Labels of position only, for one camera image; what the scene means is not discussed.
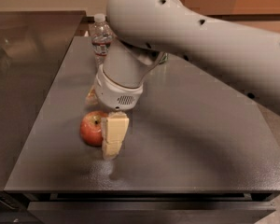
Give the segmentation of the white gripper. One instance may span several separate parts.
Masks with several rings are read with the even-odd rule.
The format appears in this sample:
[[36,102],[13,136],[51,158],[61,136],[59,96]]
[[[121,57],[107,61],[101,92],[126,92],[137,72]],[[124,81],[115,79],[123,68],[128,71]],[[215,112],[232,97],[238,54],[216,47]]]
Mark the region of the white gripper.
[[[104,73],[103,67],[98,68],[94,86],[91,86],[86,98],[86,105],[97,105],[98,101],[110,110],[131,110],[137,104],[143,86],[130,89],[113,82]],[[111,112],[102,118],[102,151],[105,160],[115,159],[120,150],[129,126],[129,118],[124,112]]]

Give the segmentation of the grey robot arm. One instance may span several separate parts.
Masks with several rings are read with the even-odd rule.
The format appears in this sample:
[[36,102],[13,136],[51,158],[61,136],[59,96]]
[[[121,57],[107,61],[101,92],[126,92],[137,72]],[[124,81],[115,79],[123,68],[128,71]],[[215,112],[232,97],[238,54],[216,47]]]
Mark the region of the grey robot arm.
[[196,65],[280,116],[280,34],[198,14],[179,0],[108,0],[116,37],[90,95],[112,114],[135,107],[163,53]]

